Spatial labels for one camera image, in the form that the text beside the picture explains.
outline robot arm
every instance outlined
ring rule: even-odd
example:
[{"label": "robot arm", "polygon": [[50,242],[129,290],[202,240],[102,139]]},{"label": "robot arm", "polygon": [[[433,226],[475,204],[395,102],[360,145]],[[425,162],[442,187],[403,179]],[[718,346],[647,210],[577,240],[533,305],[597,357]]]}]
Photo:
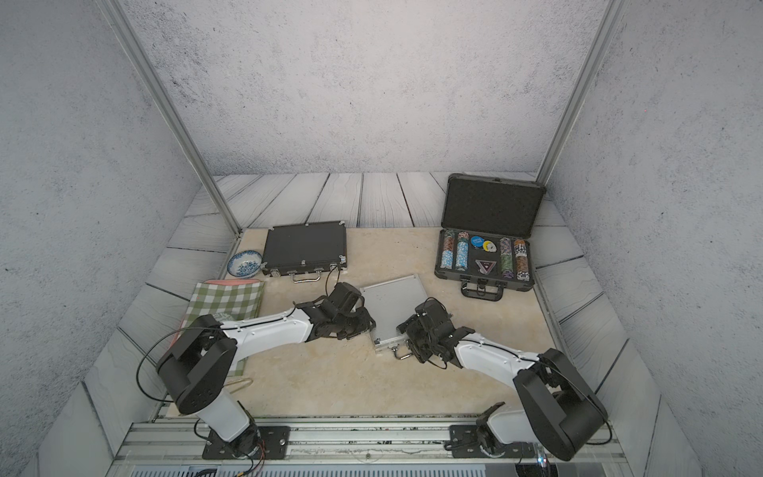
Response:
[{"label": "robot arm", "polygon": [[[361,305],[353,311],[358,300]],[[350,339],[376,326],[360,292],[339,283],[328,297],[244,321],[197,318],[156,364],[182,414],[196,414],[232,453],[248,456],[259,442],[254,420],[224,388],[230,367],[240,359],[288,343],[321,337]]]},{"label": "robot arm", "polygon": [[[478,419],[477,438],[488,455],[500,454],[512,442],[538,441],[554,456],[570,460],[607,421],[596,394],[558,350],[513,350],[470,328],[455,328],[445,307],[433,298],[417,306],[398,331],[407,333],[408,347],[421,363],[437,355],[517,390],[524,412],[498,403]],[[549,387],[560,390],[551,392]]]},{"label": "robot arm", "polygon": [[[235,456],[251,455],[260,435],[254,420],[224,389],[230,367],[240,359],[287,343],[320,337],[349,339],[375,327],[360,292],[339,283],[328,297],[291,311],[245,321],[197,318],[159,360],[156,371],[182,414],[196,414]],[[353,311],[360,301],[361,305]],[[491,456],[512,442],[539,441],[562,460],[573,455],[606,421],[607,414],[569,360],[557,350],[527,353],[492,342],[467,327],[455,328],[434,299],[398,327],[410,351],[425,363],[432,356],[474,369],[515,388],[524,411],[504,403],[477,420],[477,437]],[[550,388],[561,390],[551,393]]]}]

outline poker chip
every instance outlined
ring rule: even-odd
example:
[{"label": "poker chip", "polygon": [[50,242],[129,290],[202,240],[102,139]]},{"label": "poker chip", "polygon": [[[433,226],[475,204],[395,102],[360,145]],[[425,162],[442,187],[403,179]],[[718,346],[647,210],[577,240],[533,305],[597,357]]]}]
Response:
[{"label": "poker chip", "polygon": [[482,248],[482,244],[483,244],[483,243],[485,243],[485,239],[484,239],[484,238],[482,238],[482,237],[480,237],[480,236],[477,236],[477,235],[475,235],[475,236],[473,236],[473,237],[472,237],[472,245],[473,245],[475,248],[479,248],[479,249],[481,249],[481,248]]}]

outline pink cloth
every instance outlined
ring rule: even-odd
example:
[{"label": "pink cloth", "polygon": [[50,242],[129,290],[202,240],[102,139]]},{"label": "pink cloth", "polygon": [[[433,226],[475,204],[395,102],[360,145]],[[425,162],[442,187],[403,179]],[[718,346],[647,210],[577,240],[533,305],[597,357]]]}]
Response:
[{"label": "pink cloth", "polygon": [[256,279],[247,279],[247,280],[207,280],[204,283],[209,283],[210,285],[248,285],[250,283],[257,283],[259,280]]}]

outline black briefcase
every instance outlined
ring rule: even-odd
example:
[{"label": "black briefcase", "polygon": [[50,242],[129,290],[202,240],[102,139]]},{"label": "black briefcase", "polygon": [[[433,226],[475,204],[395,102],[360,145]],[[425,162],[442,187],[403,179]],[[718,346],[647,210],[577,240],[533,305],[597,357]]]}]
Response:
[{"label": "black briefcase", "polygon": [[[317,282],[322,272],[347,268],[347,229],[344,222],[271,227],[262,254],[262,273],[291,276],[295,283]],[[317,278],[297,275],[317,273]]]},{"label": "black briefcase", "polygon": [[434,274],[482,300],[500,300],[505,288],[532,289],[527,238],[545,193],[534,182],[451,174]]}]

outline metal rail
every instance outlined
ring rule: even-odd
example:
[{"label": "metal rail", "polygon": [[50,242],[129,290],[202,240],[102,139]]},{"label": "metal rail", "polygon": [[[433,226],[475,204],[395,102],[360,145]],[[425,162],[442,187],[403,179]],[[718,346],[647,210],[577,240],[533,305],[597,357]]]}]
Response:
[{"label": "metal rail", "polygon": [[551,139],[551,145],[548,151],[546,151],[546,156],[538,168],[535,178],[535,182],[538,184],[547,185],[549,183],[551,172],[559,160],[559,155],[562,153],[565,141],[572,130],[572,126],[575,124],[578,113],[583,107],[586,93],[588,93],[591,83],[596,78],[596,73],[599,70],[599,66],[601,66],[604,55],[607,53],[607,47],[610,45],[612,37],[617,30],[617,25],[623,16],[627,2],[628,0],[610,0],[607,9],[604,11],[604,17],[601,19],[596,36],[594,36],[594,42],[588,51],[588,55],[585,57],[583,67],[578,75],[578,81],[572,89],[570,99],[567,101],[567,107],[562,114],[562,119],[559,120],[559,125]]},{"label": "metal rail", "polygon": [[159,112],[162,113],[164,120],[167,122],[167,126],[169,126],[169,129],[175,135],[175,139],[177,139],[180,147],[183,149],[185,157],[188,158],[194,171],[196,171],[198,178],[201,180],[201,184],[203,184],[207,189],[207,192],[209,192],[209,196],[212,198],[214,205],[223,215],[225,222],[233,231],[233,234],[236,236],[240,235],[241,226],[233,216],[233,212],[228,207],[228,204],[225,202],[225,198],[217,187],[217,183],[214,181],[214,178],[209,173],[209,169],[207,169],[207,165],[201,158],[201,153],[198,151],[193,139],[191,139],[191,135],[185,128],[177,110],[175,110],[175,107],[172,105],[172,101],[170,101],[167,91],[162,86],[153,66],[151,66],[151,62],[148,60],[146,52],[140,45],[140,41],[133,31],[133,28],[130,26],[130,22],[127,20],[122,7],[119,5],[119,1],[96,0],[96,2],[103,15],[106,17],[106,20],[111,25],[111,29],[117,36],[127,57],[130,59],[135,70],[138,72],[138,75],[140,75],[143,83],[145,83],[148,88],[157,108],[159,108]]}]

